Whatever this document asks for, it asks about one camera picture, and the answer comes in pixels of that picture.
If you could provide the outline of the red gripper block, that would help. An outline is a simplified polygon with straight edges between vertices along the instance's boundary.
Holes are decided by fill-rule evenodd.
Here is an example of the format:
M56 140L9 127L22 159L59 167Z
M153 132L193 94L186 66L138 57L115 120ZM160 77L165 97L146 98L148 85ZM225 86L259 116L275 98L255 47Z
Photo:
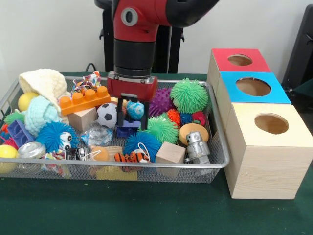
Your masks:
M107 88L111 96L118 97L117 125L123 126L123 97L137 98L144 105L144 114L141 118L141 130L146 130L149 119L149 102L154 97L158 88L158 79L155 76L127 78L109 72Z

